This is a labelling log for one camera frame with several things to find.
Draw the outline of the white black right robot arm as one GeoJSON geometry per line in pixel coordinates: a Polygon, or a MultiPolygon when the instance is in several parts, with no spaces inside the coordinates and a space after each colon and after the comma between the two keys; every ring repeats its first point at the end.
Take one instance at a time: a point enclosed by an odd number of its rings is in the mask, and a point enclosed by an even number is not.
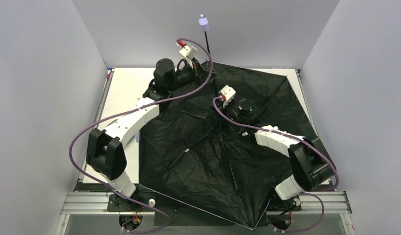
{"type": "Polygon", "coordinates": [[[334,176],[338,185],[338,173],[333,162],[314,143],[304,136],[293,135],[280,130],[277,126],[253,126],[236,122],[226,116],[222,110],[227,108],[232,100],[225,96],[213,99],[213,107],[221,117],[239,127],[253,131],[255,142],[289,158],[292,175],[277,184],[274,188],[275,198],[286,201],[300,194],[307,193],[321,183],[334,176]]]}

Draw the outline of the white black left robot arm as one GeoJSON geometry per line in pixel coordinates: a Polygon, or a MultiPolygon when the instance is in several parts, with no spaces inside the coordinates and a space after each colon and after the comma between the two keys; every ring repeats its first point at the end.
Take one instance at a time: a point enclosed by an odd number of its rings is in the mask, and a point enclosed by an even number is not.
{"type": "Polygon", "coordinates": [[[126,171],[129,164],[125,149],[130,140],[169,106],[173,91],[189,84],[199,87],[214,77],[197,59],[181,59],[181,62],[182,68],[170,59],[159,60],[131,113],[120,115],[89,133],[86,164],[102,177],[102,182],[112,187],[116,205],[129,210],[141,206],[137,186],[126,171]]]}

